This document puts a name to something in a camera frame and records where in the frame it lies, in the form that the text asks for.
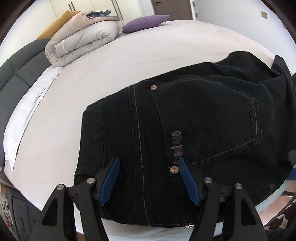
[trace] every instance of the black pants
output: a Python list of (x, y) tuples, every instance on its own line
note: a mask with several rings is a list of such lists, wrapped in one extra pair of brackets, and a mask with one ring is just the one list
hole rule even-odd
[(181, 176), (169, 172), (183, 156), (218, 183), (241, 183), (257, 205), (291, 171), (295, 103), (292, 77), (279, 56), (270, 69), (239, 51), (143, 80), (87, 107), (75, 184), (119, 157), (121, 180), (98, 207), (102, 217), (183, 226), (200, 210)]

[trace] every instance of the yellow cushion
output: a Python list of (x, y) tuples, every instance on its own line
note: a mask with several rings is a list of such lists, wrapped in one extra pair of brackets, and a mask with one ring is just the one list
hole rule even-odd
[(54, 22), (51, 23), (38, 37), (37, 39), (51, 38), (68, 20), (79, 13), (79, 11), (66, 11), (59, 16)]

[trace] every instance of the gray upholstered headboard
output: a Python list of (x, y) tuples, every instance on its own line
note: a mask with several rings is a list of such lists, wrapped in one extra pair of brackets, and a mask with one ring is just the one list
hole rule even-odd
[(35, 40), (0, 67), (0, 167), (4, 166), (3, 136), (6, 125), (24, 94), (50, 66), (44, 55), (49, 39)]

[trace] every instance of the folded comforter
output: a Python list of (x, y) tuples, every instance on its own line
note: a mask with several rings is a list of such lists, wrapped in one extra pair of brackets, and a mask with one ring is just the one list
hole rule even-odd
[(45, 56), (54, 67), (64, 67), (113, 41), (118, 35), (120, 27), (117, 17), (87, 19), (89, 12), (76, 14), (47, 43)]

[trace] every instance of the light switch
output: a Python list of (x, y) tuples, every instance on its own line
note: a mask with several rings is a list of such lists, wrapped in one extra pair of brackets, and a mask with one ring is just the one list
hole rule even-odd
[(262, 17), (264, 17), (264, 18), (268, 18), (268, 17), (267, 17), (267, 13), (266, 13), (266, 12), (262, 12)]

